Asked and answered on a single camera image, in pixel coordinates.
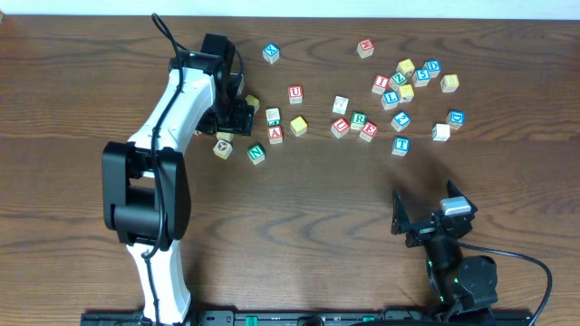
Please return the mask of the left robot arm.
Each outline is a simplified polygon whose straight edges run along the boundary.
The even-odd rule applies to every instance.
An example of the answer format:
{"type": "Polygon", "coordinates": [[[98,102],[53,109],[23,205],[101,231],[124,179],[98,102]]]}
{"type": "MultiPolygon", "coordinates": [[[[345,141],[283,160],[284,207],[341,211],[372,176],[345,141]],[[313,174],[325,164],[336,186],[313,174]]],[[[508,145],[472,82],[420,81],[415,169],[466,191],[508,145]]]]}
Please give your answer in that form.
{"type": "Polygon", "coordinates": [[[231,71],[240,57],[178,53],[144,125],[102,152],[104,222],[133,257],[145,297],[138,325],[182,325],[189,315],[179,249],[191,213],[185,153],[196,133],[251,134],[255,109],[240,97],[242,72],[231,71]]]}

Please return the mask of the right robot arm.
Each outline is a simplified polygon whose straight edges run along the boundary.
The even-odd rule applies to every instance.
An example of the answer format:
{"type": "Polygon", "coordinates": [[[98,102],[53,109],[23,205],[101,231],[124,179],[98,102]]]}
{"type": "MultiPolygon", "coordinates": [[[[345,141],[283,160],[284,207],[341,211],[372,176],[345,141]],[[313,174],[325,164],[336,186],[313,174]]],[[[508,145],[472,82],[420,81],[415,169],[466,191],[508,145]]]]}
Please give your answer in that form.
{"type": "Polygon", "coordinates": [[[498,301],[495,261],[485,255],[464,256],[457,241],[472,230],[478,209],[449,181],[448,196],[428,221],[412,223],[398,192],[392,193],[391,233],[404,234],[409,248],[422,246],[430,285],[440,296],[433,319],[448,322],[465,312],[488,310],[498,301]]]}

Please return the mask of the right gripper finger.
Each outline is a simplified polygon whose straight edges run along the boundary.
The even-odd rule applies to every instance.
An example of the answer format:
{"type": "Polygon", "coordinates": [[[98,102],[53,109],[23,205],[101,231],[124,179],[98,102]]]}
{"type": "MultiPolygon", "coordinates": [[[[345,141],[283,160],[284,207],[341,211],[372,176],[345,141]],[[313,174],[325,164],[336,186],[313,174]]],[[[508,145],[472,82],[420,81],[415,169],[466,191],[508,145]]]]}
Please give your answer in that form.
{"type": "Polygon", "coordinates": [[[406,234],[411,222],[401,197],[396,190],[392,192],[392,208],[391,233],[393,235],[406,234]]]}
{"type": "Polygon", "coordinates": [[[455,183],[452,180],[447,181],[446,189],[447,189],[447,193],[448,193],[448,198],[450,198],[450,197],[465,197],[471,203],[471,206],[472,206],[471,213],[478,212],[478,208],[459,190],[459,188],[455,185],[455,183]]]}

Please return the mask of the yellow O block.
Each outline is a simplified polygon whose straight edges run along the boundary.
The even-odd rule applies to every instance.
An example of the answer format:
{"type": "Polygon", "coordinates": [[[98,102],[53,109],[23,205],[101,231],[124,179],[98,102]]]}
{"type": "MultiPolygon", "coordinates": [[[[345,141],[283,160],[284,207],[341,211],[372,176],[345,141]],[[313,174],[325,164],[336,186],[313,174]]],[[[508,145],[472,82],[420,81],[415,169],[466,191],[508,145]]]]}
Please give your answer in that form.
{"type": "Polygon", "coordinates": [[[253,106],[254,107],[254,112],[258,112],[259,108],[260,108],[260,102],[259,99],[252,96],[252,95],[247,95],[246,96],[246,102],[248,105],[253,106]]]}

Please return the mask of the yellow C block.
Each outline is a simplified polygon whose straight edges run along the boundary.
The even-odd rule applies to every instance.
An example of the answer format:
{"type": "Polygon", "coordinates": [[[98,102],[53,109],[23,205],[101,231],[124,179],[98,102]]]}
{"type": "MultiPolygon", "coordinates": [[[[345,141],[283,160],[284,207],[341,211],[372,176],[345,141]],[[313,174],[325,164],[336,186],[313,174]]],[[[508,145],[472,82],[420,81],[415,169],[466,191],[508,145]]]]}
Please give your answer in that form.
{"type": "Polygon", "coordinates": [[[224,140],[226,142],[231,143],[232,142],[232,139],[234,138],[234,134],[233,133],[228,133],[228,132],[218,132],[216,134],[216,137],[218,139],[222,139],[222,140],[224,140]]]}

